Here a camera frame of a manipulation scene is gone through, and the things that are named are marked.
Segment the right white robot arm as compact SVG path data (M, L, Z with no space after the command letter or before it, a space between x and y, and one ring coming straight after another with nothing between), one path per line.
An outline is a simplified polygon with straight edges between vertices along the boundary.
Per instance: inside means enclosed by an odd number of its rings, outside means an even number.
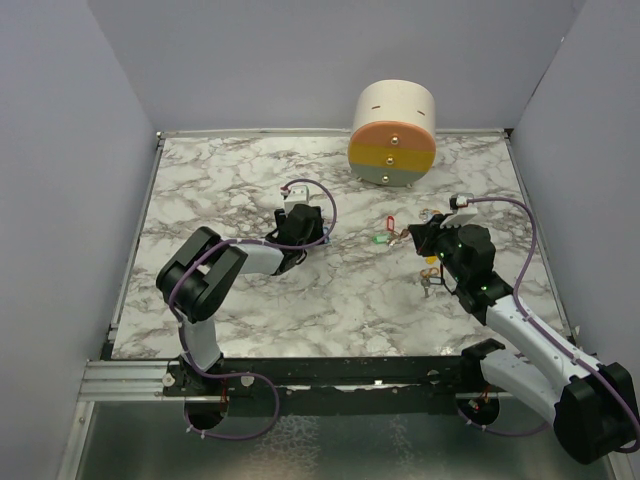
M512 394L552 426L581 464L638 450L639 412L629 372L582 352L525 306L494 270L488 229L449 227L446 220L436 215L409 226L417 254L436 257L455 280L453 293L463 309L519 351L492 344L467 350L461 383L472 391L491 384Z

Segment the green key tag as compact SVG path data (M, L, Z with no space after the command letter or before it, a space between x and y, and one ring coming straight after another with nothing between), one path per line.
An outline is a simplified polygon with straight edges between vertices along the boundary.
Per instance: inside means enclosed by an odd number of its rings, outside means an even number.
M372 237L372 242L374 244L387 244L390 241L390 235L388 233L377 234Z

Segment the red tagged key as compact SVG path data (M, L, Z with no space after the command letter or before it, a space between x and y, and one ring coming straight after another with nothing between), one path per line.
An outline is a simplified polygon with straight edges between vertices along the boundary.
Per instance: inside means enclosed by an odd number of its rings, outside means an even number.
M388 245L395 246L396 244L400 243L405 238L407 238L409 235L410 235L410 232L408 229L403 229L400 233L394 233L392 235L391 240L388 242Z

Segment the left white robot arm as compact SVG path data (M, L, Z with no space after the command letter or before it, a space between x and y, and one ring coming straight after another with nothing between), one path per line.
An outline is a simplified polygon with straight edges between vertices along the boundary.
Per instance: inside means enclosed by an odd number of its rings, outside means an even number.
M200 227L156 277L166 304L178 312L183 358L190 364L186 382L206 395L220 385L215 365L222 352L217 343L214 314L240 275L281 275L306 257L304 245L317 245L326 233L319 206L297 204L274 212L276 229L263 241L232 244L214 230Z

